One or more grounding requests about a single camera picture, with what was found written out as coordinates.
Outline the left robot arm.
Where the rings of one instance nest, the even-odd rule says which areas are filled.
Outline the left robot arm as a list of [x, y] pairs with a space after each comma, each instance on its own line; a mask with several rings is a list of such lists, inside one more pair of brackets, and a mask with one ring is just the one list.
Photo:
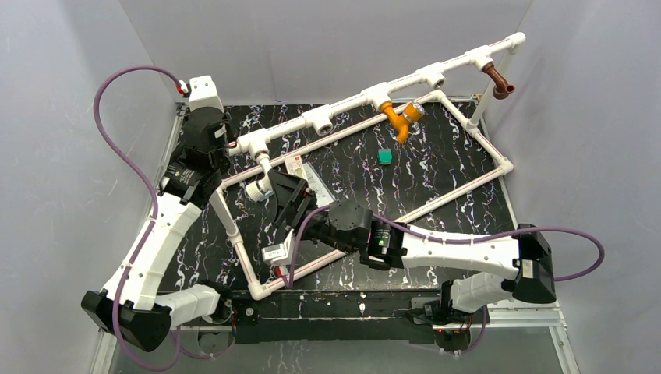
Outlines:
[[172, 329], [194, 319], [226, 324], [234, 314], [230, 291], [202, 280], [183, 291], [157, 293], [181, 241], [209, 203], [228, 170], [226, 150], [234, 139], [230, 115], [221, 109], [192, 109], [182, 122], [179, 143], [156, 188], [157, 217], [148, 218], [125, 261], [99, 291], [88, 291], [82, 309], [105, 332], [150, 352]]

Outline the white faucet chrome knob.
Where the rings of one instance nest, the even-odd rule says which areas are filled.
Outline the white faucet chrome knob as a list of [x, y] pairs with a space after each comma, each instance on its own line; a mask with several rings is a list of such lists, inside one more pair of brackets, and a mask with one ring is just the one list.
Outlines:
[[269, 172], [273, 167], [270, 163], [270, 156], [267, 152], [257, 153], [256, 162], [262, 169], [263, 177], [250, 182], [246, 186], [246, 195], [252, 201], [262, 202], [273, 194], [273, 187], [269, 178]]

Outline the white PVC pipe frame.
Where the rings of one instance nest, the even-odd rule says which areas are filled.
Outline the white PVC pipe frame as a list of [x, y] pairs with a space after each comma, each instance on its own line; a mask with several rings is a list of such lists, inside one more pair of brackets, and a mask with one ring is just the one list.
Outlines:
[[[511, 210], [500, 183], [513, 164], [487, 139], [473, 112], [482, 102], [448, 99], [455, 108], [445, 108], [438, 94], [420, 97], [427, 115], [411, 126], [404, 145], [394, 138], [395, 131], [371, 104], [355, 107], [333, 117], [335, 130], [318, 136], [313, 129], [301, 129], [268, 143], [274, 161], [299, 155], [310, 163], [335, 199], [352, 199], [393, 221], [403, 219], [423, 228], [468, 234], [496, 234], [514, 229]], [[312, 105], [235, 105], [227, 106], [232, 129], [240, 136], [267, 129], [299, 117]], [[379, 149], [390, 149], [393, 162], [380, 165]], [[275, 237], [272, 224], [275, 200], [251, 202], [245, 186], [263, 177], [255, 174], [256, 164], [249, 154], [233, 157], [228, 186], [222, 190], [232, 216], [242, 234], [247, 264], [260, 284], [276, 281], [274, 268], [261, 260], [260, 247]], [[230, 248], [225, 229], [213, 211], [204, 213], [201, 228], [193, 234], [200, 242], [187, 239], [186, 263], [189, 284], [209, 279], [232, 290], [248, 290], [241, 261]], [[413, 270], [371, 270], [359, 264], [358, 255], [331, 261], [296, 281], [297, 288], [315, 291], [422, 290], [450, 277], [468, 276], [465, 270], [433, 267]]]

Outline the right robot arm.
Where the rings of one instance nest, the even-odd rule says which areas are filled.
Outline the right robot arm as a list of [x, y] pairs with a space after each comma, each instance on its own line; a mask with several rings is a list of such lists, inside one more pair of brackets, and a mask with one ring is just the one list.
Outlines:
[[513, 298], [532, 304], [557, 300], [550, 245], [535, 227], [522, 233], [455, 235], [395, 223], [358, 203], [342, 199], [325, 207], [304, 178], [271, 169], [268, 186], [277, 203], [274, 245], [262, 249], [265, 263], [291, 266], [301, 242], [322, 242], [341, 253], [359, 254], [375, 270], [449, 267], [471, 270], [442, 287], [433, 308], [446, 321], [460, 322], [484, 305]]

